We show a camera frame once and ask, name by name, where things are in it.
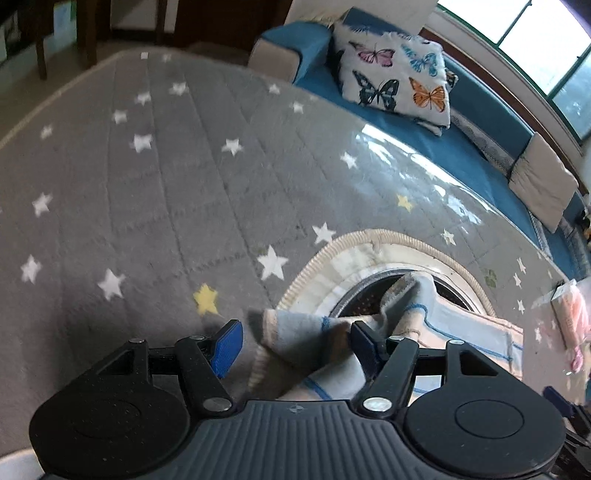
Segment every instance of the blue gripper pad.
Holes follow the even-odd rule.
[[[224,378],[242,350],[242,324],[229,322],[216,337],[213,339],[213,355],[210,364],[216,376]]]

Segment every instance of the cloth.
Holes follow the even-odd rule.
[[[301,379],[288,385],[280,400],[351,399],[365,385],[365,374],[348,346],[348,331],[365,321],[384,338],[401,335],[425,348],[445,348],[450,339],[463,339],[522,378],[522,329],[505,320],[477,315],[441,298],[431,275],[411,272],[384,295],[380,313],[369,317],[330,318],[267,310],[263,315],[263,344],[284,362],[269,371],[282,381],[296,369]],[[413,399],[437,388],[439,376],[417,377]]]
[[[375,35],[335,23],[342,52],[339,79],[351,102],[450,125],[447,75],[441,45],[401,33]]]
[[[515,163],[509,181],[509,188],[552,233],[578,185],[538,132]]]

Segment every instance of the towel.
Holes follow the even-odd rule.
[[[356,320],[363,320],[384,338],[401,335],[425,348],[445,348],[448,340],[462,339],[522,378],[522,329],[455,306],[437,294],[430,274],[410,272],[384,294],[380,311],[373,316],[332,318],[266,310],[262,343],[274,354],[265,366],[266,374],[272,376],[267,381],[281,385],[280,400],[355,397],[366,383],[348,344],[348,332]],[[417,377],[411,401],[440,385],[440,376]]]

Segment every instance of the round black disc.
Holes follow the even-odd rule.
[[[189,430],[189,414],[171,394],[71,393],[33,415],[31,443],[46,472],[65,478],[120,478],[148,472]]]
[[[521,386],[489,377],[454,380],[409,407],[405,433],[449,472],[495,479],[539,472],[562,448],[564,426],[552,404]]]

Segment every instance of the chair leg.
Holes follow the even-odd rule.
[[[98,0],[86,0],[86,57],[88,66],[96,65],[96,4]]]
[[[43,1],[35,2],[35,50],[37,51],[37,69],[39,78],[47,80],[47,65],[45,63],[45,49],[43,48]]]
[[[164,21],[166,20],[166,8],[168,0],[158,0],[156,9],[156,45],[162,45],[164,42]]]

